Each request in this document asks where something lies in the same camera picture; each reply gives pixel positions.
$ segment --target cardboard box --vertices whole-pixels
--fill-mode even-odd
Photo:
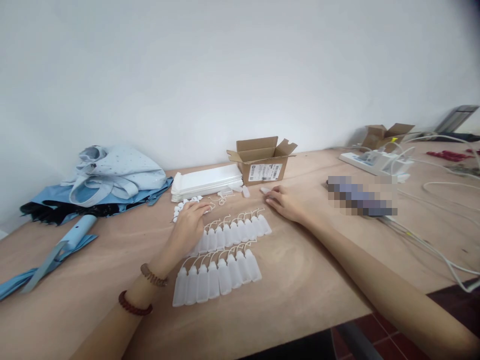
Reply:
[[[364,147],[370,148],[372,150],[378,149],[379,147],[386,145],[392,141],[392,138],[397,138],[395,141],[397,144],[401,143],[405,135],[412,130],[415,125],[395,123],[391,128],[387,128],[383,125],[368,125],[368,132],[366,134],[365,140],[361,144]],[[395,145],[387,145],[385,151],[391,153],[397,147]]]
[[[282,180],[289,157],[297,144],[287,139],[278,144],[278,136],[239,140],[236,151],[227,150],[229,159],[238,164],[247,186]]]

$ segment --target white wall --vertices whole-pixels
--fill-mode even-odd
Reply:
[[[0,229],[93,144],[175,169],[434,127],[479,103],[478,22],[468,0],[2,1]]]

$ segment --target white cable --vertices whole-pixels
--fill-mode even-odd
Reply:
[[[418,162],[418,163],[425,163],[425,164],[429,164],[429,165],[433,165],[433,166],[436,166],[436,167],[439,167],[439,168],[443,168],[445,170],[447,170],[449,173],[451,174],[455,174],[455,175],[459,175],[459,176],[467,176],[467,177],[470,177],[470,178],[474,178],[476,180],[480,180],[480,177],[478,176],[475,176],[473,174],[469,174],[469,173],[466,173],[466,172],[457,172],[457,171],[453,171],[453,170],[450,170],[448,167],[446,166],[443,166],[443,165],[440,165],[440,164],[436,164],[434,162],[429,162],[429,161],[425,161],[425,160],[418,160],[418,159],[414,159],[414,158],[410,158],[410,160],[413,160],[415,162]]]
[[[480,275],[480,272],[473,271],[473,270],[468,270],[468,269],[465,269],[461,266],[456,265],[455,263],[448,260],[440,251],[438,251],[436,248],[431,246],[429,243],[427,243],[426,241],[421,239],[418,235],[416,235],[414,232],[410,231],[407,227],[400,224],[398,221],[393,219],[391,216],[388,216],[386,218],[390,222],[395,223],[396,225],[400,226],[408,236],[412,237],[417,242],[419,242],[421,245],[425,246],[427,249],[429,249],[433,253],[437,254],[438,257],[442,258],[443,261],[445,262],[445,264],[448,266],[448,269],[450,270],[450,273],[452,274],[453,278],[456,280],[456,282],[458,283],[458,285],[461,287],[461,289],[463,291],[465,291],[466,293],[471,293],[474,289],[476,289],[477,287],[480,286],[480,281],[476,281],[475,283],[473,283],[469,287],[465,287],[464,284],[462,283],[462,281],[460,280],[460,278],[458,277],[457,273],[453,269],[453,267],[455,267],[459,270],[462,270],[462,271],[466,271],[467,273],[474,274],[474,275]],[[382,222],[384,222],[384,224],[386,224],[387,226],[391,227],[390,224],[388,222],[386,222],[384,219],[382,219]]]
[[[403,191],[403,190],[397,189],[397,191],[398,191],[400,194],[403,194],[403,195],[405,195],[405,196],[411,197],[411,198],[413,198],[413,199],[417,199],[417,200],[419,200],[419,201],[422,201],[422,202],[424,202],[424,203],[433,205],[433,206],[435,206],[435,207],[437,207],[437,208],[439,208],[439,209],[445,210],[445,211],[447,211],[447,212],[449,212],[449,213],[452,213],[452,214],[458,215],[459,217],[462,217],[462,218],[464,218],[464,219],[467,219],[468,221],[474,223],[478,228],[480,228],[480,223],[479,223],[478,221],[473,220],[472,218],[470,218],[470,217],[468,217],[468,216],[462,215],[462,214],[460,214],[460,213],[458,213],[458,212],[456,212],[456,211],[450,210],[450,209],[447,208],[447,207],[443,207],[443,206],[438,205],[438,204],[436,204],[436,203],[434,203],[434,202],[431,202],[431,201],[429,201],[429,200],[425,200],[424,198],[421,198],[421,197],[418,197],[418,196],[409,194],[408,192],[405,192],[405,191]]]
[[[426,182],[424,183],[421,188],[423,190],[425,190],[427,193],[429,194],[432,194],[440,199],[443,199],[443,200],[447,200],[448,202],[452,203],[452,204],[457,204],[457,205],[460,205],[461,207],[464,207],[464,208],[467,208],[467,209],[470,209],[470,210],[473,210],[473,211],[478,211],[480,212],[480,208],[475,208],[475,207],[470,207],[470,206],[467,206],[467,205],[463,205],[459,202],[456,202],[456,201],[453,201],[453,200],[449,200],[447,198],[444,198],[440,195],[437,195],[436,193],[433,193],[429,190],[427,190],[427,185],[430,185],[430,184],[447,184],[447,185],[460,185],[460,186],[464,186],[464,187],[467,187],[467,188],[473,188],[473,189],[477,189],[477,190],[480,190],[480,187],[478,186],[473,186],[473,185],[468,185],[468,184],[464,184],[464,183],[461,183],[461,182],[438,182],[438,181],[432,181],[432,182]]]
[[[367,149],[368,151],[372,151],[371,148],[366,146],[331,146],[327,147],[327,149]]]
[[[456,138],[456,137],[446,136],[446,135],[421,136],[421,137],[416,137],[416,138],[407,140],[407,141],[403,142],[403,144],[408,144],[408,143],[410,143],[410,142],[412,142],[412,141],[415,141],[415,140],[430,139],[430,138],[446,138],[446,139],[455,140],[456,142],[461,142],[461,143],[467,144],[468,147],[471,149],[473,155],[475,155],[476,162],[478,163],[478,168],[480,169],[480,156],[477,154],[477,151],[473,148],[472,145],[470,145],[470,143],[469,143],[468,141],[465,141],[465,140],[462,140],[462,139],[458,139],[458,138]]]

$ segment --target box flap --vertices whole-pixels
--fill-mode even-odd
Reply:
[[[287,155],[287,156],[277,156],[277,157],[269,157],[269,158],[266,158],[266,159],[259,159],[259,160],[252,160],[252,161],[244,161],[243,163],[244,164],[253,164],[253,163],[258,163],[258,162],[261,162],[261,161],[267,161],[267,160],[273,160],[273,159],[280,159],[280,158],[294,158],[296,157],[297,155]]]
[[[375,134],[380,138],[384,137],[387,128],[383,125],[367,125],[368,134]]]
[[[236,152],[236,151],[233,151],[233,150],[227,150],[226,153],[228,154],[228,159],[232,162],[235,162],[235,163],[242,163],[242,158],[240,157],[240,155]]]
[[[279,140],[278,136],[272,137],[262,137],[258,139],[250,140],[238,140],[236,142],[236,151],[248,151],[264,148],[275,148],[277,146],[277,141]]]
[[[390,138],[395,135],[400,134],[407,134],[410,130],[412,130],[415,125],[408,125],[396,122],[385,134],[385,137]]]
[[[270,159],[275,156],[275,148],[266,147],[266,148],[256,149],[256,150],[239,151],[238,155],[240,155],[240,158],[244,163]]]
[[[275,157],[282,157],[282,156],[288,156],[291,153],[294,152],[294,150],[297,148],[297,144],[292,142],[289,144],[289,141],[287,139],[283,139],[281,143],[278,144],[278,146],[275,149],[275,154],[273,156]]]

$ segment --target person's right hand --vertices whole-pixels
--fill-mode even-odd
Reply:
[[[268,197],[266,203],[288,220],[300,224],[307,220],[307,209],[298,197],[285,186],[275,186],[265,196]]]

